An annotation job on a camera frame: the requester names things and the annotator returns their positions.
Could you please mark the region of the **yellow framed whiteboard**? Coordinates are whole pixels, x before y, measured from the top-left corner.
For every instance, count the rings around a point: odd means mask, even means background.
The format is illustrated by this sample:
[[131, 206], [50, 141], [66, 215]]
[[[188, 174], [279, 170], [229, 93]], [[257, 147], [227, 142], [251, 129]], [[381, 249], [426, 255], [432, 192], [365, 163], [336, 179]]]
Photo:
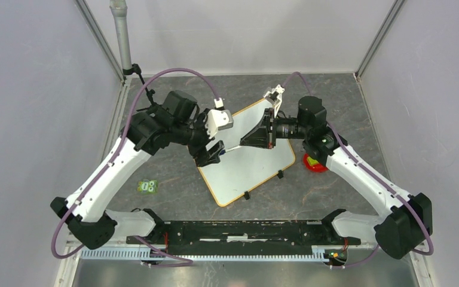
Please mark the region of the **yellow framed whiteboard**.
[[[216, 134], [225, 148], [237, 146], [240, 139], [254, 128], [271, 104], [259, 100], [232, 115], [234, 125]], [[198, 170], [218, 206], [224, 207], [243, 197], [267, 180], [284, 171], [296, 160], [287, 139], [277, 140], [273, 149], [243, 146], [220, 156], [221, 162], [200, 167]]]

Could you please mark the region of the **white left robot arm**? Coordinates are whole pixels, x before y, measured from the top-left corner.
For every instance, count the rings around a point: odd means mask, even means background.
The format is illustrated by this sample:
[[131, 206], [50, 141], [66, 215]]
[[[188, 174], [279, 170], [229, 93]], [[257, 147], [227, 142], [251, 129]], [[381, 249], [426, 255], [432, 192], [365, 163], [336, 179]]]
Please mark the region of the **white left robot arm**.
[[100, 248], [114, 237], [141, 236], [148, 243], [158, 243], [164, 228], [154, 213], [116, 212], [107, 206], [140, 166], [170, 144], [186, 146], [198, 167], [219, 163], [224, 143], [207, 145], [217, 132], [233, 126], [233, 118], [221, 100], [215, 104], [214, 109], [200, 111], [194, 97], [174, 90], [162, 104], [132, 115], [130, 125], [94, 173], [68, 198], [56, 197], [52, 210], [88, 249]]

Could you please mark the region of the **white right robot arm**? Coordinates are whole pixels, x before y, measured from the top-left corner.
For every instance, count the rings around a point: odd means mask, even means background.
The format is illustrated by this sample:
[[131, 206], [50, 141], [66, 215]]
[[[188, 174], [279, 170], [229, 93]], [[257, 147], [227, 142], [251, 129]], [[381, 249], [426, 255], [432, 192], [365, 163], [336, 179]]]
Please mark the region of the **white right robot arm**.
[[295, 117], [279, 117], [274, 106], [241, 139], [241, 146], [272, 149], [278, 139], [300, 139], [305, 152], [349, 183], [376, 211], [375, 216], [337, 211], [321, 228], [325, 242], [344, 237], [372, 242], [394, 259], [410, 252], [434, 253], [433, 208], [423, 193], [416, 196], [377, 172], [327, 122], [322, 100], [302, 97]]

